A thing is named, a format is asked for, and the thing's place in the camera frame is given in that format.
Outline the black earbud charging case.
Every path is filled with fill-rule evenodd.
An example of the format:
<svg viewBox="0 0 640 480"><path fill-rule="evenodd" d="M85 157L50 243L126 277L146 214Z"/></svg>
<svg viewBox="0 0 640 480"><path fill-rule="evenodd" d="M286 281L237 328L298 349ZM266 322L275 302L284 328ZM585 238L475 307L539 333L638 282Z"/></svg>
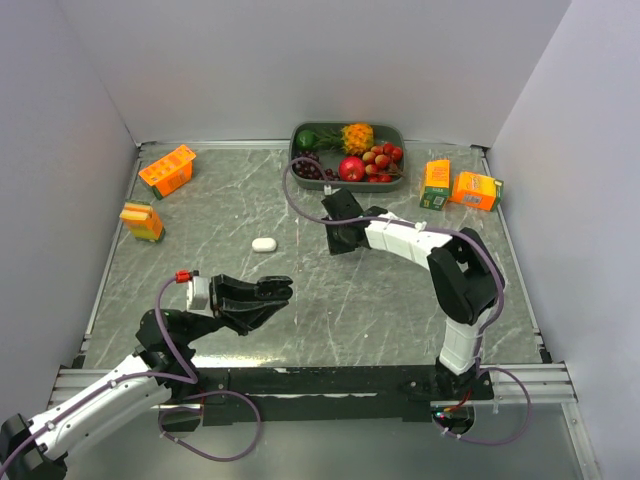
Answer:
<svg viewBox="0 0 640 480"><path fill-rule="evenodd" d="M293 295L292 284L288 276L264 276L255 284L255 296L261 301L288 301Z"/></svg>

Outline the white earbud charging case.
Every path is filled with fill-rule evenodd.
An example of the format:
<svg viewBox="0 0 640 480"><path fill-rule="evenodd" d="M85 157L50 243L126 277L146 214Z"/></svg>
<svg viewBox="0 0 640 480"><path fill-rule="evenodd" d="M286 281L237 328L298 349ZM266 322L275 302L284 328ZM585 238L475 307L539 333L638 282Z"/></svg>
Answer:
<svg viewBox="0 0 640 480"><path fill-rule="evenodd" d="M271 237L255 238L251 242L251 248L256 253L271 253L277 250L278 243Z"/></svg>

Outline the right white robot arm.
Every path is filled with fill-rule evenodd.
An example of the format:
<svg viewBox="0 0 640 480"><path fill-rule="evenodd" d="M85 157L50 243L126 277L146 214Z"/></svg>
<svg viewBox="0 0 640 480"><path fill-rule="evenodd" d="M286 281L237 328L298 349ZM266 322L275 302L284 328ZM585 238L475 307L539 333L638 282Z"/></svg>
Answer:
<svg viewBox="0 0 640 480"><path fill-rule="evenodd" d="M448 398L462 396L480 376L484 332L504 307L504 278L477 232L413 223L377 206L365 210L346 189L327 186L322 204L331 254L367 248L428 270L446 314L444 342L435 364L437 387Z"/></svg>

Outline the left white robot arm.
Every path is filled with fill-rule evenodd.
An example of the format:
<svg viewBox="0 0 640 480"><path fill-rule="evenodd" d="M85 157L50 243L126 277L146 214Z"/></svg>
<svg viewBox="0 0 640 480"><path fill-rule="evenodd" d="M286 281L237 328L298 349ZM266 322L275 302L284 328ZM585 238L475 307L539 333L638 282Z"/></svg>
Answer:
<svg viewBox="0 0 640 480"><path fill-rule="evenodd" d="M286 307L293 295L288 276L250 283L182 270L160 289L177 284L188 288L187 309L156 303L141 319L136 349L113 370L55 408L30 419L16 414L2 424L2 477L62 479L69 455L81 447L157 405L202 397L204 381L192 362L191 343L223 328L246 336Z"/></svg>

